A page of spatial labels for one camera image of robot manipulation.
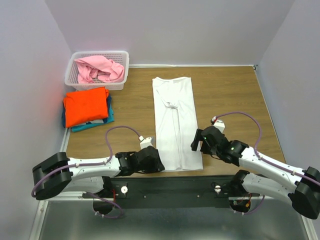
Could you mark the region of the white t shirt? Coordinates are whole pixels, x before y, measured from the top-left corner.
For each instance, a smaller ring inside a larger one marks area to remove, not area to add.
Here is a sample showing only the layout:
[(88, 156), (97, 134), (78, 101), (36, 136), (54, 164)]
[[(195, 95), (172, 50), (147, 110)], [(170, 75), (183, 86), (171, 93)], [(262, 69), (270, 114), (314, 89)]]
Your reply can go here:
[(192, 79), (178, 77), (152, 80), (155, 139), (165, 171), (200, 171), (203, 158), (196, 146), (191, 149), (198, 129)]

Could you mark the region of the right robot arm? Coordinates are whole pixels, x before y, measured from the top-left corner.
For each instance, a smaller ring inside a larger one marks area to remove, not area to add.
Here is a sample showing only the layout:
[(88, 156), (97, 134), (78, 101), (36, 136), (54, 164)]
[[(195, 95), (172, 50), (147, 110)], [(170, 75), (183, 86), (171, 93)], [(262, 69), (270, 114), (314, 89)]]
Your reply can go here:
[(230, 182), (230, 191), (253, 193), (290, 204), (300, 215), (316, 220), (320, 215), (320, 172), (284, 164), (239, 140), (229, 141), (215, 126), (197, 129), (191, 149), (241, 167)]

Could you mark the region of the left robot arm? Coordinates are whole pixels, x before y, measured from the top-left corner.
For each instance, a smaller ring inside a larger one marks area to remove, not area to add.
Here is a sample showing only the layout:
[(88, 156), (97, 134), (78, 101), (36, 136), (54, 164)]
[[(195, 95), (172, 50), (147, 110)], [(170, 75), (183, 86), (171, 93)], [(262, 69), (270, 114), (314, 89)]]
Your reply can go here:
[(106, 177), (152, 174), (164, 170), (159, 151), (153, 146), (93, 159), (77, 159), (58, 152), (33, 167), (31, 196), (47, 200), (63, 192), (89, 192), (104, 198), (111, 191), (111, 185), (104, 181)]

